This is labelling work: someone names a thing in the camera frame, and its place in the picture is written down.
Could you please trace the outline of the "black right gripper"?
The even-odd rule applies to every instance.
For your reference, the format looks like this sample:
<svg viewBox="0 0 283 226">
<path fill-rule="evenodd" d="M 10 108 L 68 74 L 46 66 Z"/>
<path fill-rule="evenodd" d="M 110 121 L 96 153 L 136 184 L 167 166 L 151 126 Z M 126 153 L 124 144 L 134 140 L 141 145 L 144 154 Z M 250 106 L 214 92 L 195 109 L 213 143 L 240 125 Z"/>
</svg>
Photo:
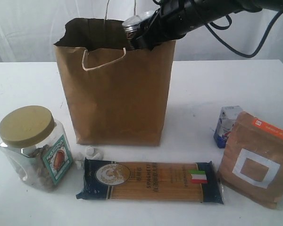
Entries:
<svg viewBox="0 0 283 226">
<path fill-rule="evenodd" d="M 138 29 L 129 41 L 134 50 L 153 50 L 204 25 L 193 0 L 160 0 L 158 4 L 160 8 L 147 23 L 146 30 Z"/>
</svg>

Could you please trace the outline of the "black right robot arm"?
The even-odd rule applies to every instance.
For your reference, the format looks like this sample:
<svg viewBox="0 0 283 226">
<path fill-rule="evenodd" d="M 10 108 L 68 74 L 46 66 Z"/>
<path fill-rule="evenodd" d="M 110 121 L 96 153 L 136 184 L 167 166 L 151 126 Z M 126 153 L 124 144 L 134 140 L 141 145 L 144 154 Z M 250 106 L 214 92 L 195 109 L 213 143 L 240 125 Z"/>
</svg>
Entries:
<svg viewBox="0 0 283 226">
<path fill-rule="evenodd" d="M 283 13 L 283 0 L 161 0 L 158 5 L 159 9 L 128 37 L 134 49 L 152 50 L 231 13 L 263 9 Z"/>
</svg>

